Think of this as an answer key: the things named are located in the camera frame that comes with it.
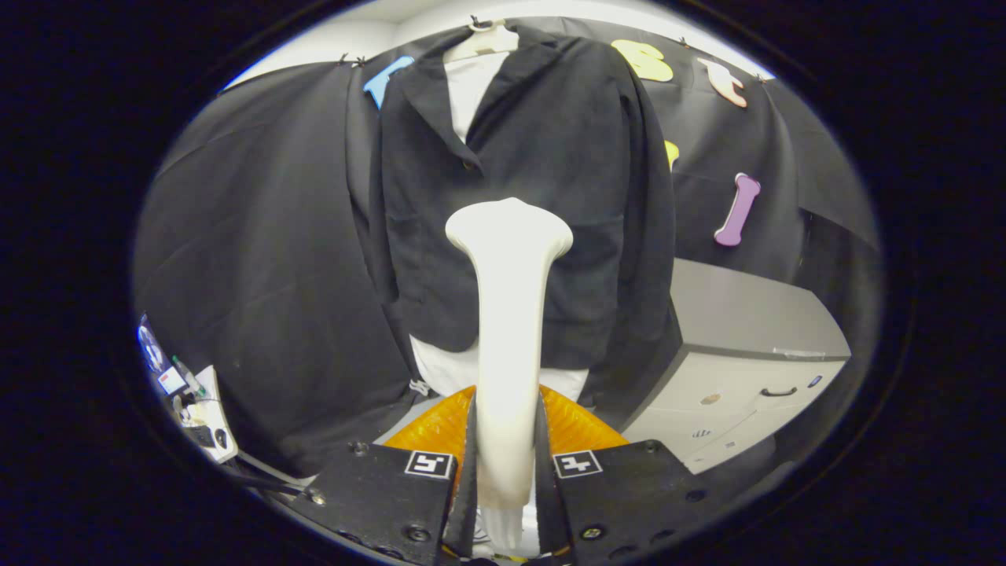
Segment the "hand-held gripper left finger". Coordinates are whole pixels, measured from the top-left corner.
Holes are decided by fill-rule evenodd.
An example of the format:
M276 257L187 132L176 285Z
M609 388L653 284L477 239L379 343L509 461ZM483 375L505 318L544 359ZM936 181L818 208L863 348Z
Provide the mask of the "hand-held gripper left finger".
M341 543L417 565L457 565L475 545L474 388L385 444L352 442L291 502Z

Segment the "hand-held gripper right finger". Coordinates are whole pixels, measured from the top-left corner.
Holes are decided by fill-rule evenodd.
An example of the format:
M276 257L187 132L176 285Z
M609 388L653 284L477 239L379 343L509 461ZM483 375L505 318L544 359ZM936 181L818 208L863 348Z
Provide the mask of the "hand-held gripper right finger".
M661 442L628 442L557 391L539 393L539 565L629 564L715 522L720 491Z

